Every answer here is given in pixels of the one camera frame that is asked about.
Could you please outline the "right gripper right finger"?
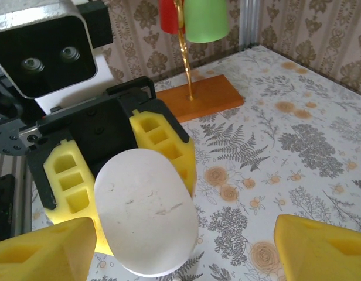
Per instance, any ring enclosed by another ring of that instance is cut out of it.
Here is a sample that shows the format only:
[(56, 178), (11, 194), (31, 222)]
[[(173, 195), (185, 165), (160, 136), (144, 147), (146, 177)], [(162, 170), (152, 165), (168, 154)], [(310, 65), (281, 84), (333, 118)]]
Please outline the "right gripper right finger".
[(279, 215), (274, 228), (287, 280), (361, 280), (361, 233)]

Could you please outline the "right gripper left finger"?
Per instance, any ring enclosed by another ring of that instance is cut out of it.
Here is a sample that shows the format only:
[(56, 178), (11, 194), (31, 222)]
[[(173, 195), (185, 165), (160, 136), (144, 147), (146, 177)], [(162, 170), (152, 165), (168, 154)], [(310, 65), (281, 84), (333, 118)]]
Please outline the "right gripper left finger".
[(81, 217), (0, 241), (0, 280), (86, 280), (96, 240)]

